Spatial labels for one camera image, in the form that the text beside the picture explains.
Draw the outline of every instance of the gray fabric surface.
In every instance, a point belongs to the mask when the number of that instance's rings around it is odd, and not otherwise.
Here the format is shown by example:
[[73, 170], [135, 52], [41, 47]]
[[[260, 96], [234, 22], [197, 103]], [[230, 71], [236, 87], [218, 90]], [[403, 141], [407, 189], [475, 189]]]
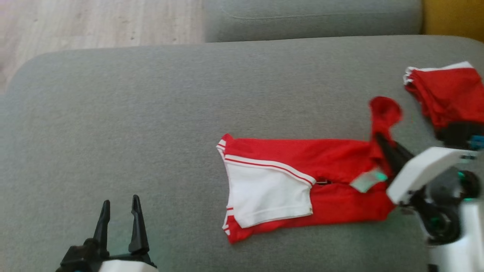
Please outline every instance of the gray fabric surface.
[[421, 0], [205, 0], [205, 41], [418, 34]]
[[[433, 36], [66, 51], [29, 61], [1, 99], [0, 229], [5, 271], [53, 271], [111, 200], [108, 247], [127, 251], [139, 194], [151, 257], [165, 271], [424, 272], [414, 216], [282, 229], [229, 245], [228, 185], [215, 145], [259, 138], [367, 140], [367, 102], [403, 108], [394, 137], [438, 145], [402, 86], [407, 66], [469, 60], [484, 45]], [[482, 163], [469, 165], [484, 177]]]

